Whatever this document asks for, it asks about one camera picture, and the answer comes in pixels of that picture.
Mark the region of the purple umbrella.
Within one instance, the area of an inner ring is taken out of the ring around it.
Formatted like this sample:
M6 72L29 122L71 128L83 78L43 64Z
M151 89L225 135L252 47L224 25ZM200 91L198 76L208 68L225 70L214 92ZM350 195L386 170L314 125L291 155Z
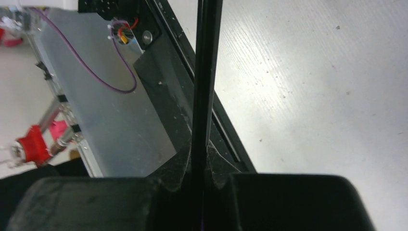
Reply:
M204 226L204 173L210 140L222 5L221 0L198 2L191 137L193 231L200 231Z

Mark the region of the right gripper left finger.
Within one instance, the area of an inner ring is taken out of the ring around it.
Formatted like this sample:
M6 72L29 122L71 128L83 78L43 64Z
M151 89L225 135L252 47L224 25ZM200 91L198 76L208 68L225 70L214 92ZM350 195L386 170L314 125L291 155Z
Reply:
M44 167L9 177L7 231L189 231L191 143L144 178L59 176Z

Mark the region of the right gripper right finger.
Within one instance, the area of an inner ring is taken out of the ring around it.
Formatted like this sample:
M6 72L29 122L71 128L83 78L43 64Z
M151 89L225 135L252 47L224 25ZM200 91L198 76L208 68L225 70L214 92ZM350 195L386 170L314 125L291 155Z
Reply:
M206 231L372 231L353 186L337 175L240 172L208 146Z

